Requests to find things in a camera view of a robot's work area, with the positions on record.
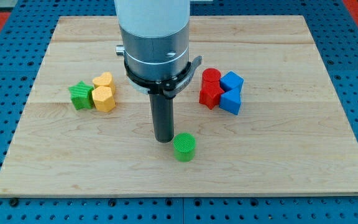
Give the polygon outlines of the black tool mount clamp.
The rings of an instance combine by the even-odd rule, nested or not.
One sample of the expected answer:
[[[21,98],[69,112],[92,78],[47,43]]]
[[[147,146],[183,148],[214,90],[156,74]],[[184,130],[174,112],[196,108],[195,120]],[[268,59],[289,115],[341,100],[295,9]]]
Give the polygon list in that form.
[[[128,66],[127,62],[124,62],[126,69],[126,75],[129,79],[129,83],[139,92],[149,95],[162,95],[166,99],[173,99],[184,90],[191,82],[196,69],[202,63],[202,56],[197,56],[192,62],[188,62],[186,67],[178,74],[167,80],[144,80],[138,77]]]

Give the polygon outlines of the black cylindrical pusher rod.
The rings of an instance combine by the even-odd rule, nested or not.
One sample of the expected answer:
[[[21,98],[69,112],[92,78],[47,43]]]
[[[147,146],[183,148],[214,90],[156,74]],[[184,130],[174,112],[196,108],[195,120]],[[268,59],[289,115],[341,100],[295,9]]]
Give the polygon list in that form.
[[[149,95],[152,123],[158,142],[170,142],[174,136],[173,100],[163,95]]]

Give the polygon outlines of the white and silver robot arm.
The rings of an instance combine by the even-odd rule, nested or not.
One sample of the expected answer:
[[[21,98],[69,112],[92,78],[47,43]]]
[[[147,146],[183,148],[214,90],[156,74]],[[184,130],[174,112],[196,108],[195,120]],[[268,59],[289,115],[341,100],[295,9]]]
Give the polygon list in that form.
[[[190,1],[114,0],[130,84],[150,98],[155,138],[174,136],[173,99],[191,82],[202,58],[189,59]]]

